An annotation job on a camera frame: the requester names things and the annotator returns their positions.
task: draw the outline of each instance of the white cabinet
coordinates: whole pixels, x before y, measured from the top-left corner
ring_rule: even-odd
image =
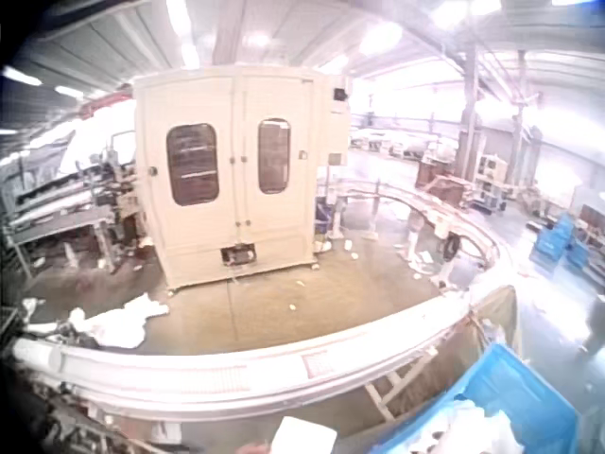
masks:
[[[170,288],[313,260],[317,168],[346,162],[335,82],[217,67],[135,83],[139,193]]]

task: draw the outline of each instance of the machine door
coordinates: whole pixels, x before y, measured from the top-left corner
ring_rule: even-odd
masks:
[[[168,253],[237,242],[231,90],[231,79],[197,79],[145,97],[147,215]]]
[[[249,77],[245,87],[247,237],[262,241],[309,232],[312,201],[307,196],[307,184],[313,83]]]

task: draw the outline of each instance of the factory ceiling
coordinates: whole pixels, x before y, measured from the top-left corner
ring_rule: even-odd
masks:
[[[175,31],[167,2],[63,0],[50,9],[10,63],[35,83],[3,78],[0,129],[16,133],[0,135],[1,154],[19,151],[82,102],[133,78],[187,66],[318,67],[340,58],[343,73],[371,79],[438,58],[462,72],[472,42],[481,54],[483,91],[501,99],[519,97],[518,50],[527,52],[526,96],[539,91],[595,102],[605,94],[605,19],[590,4],[502,0],[501,11],[476,17],[469,31],[436,24],[441,0],[186,0],[190,24]],[[387,20],[403,29],[398,44],[361,52],[367,33]]]

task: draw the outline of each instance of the factory window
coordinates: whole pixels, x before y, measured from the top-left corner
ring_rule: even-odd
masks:
[[[290,124],[281,118],[258,126],[258,184],[265,194],[287,187],[290,172]]]
[[[179,205],[195,205],[218,197],[216,132],[202,123],[177,126],[166,136],[172,197]]]

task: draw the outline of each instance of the white paper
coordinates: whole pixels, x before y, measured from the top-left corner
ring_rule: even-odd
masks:
[[[330,454],[336,439],[331,428],[287,416],[275,433],[271,454]]]

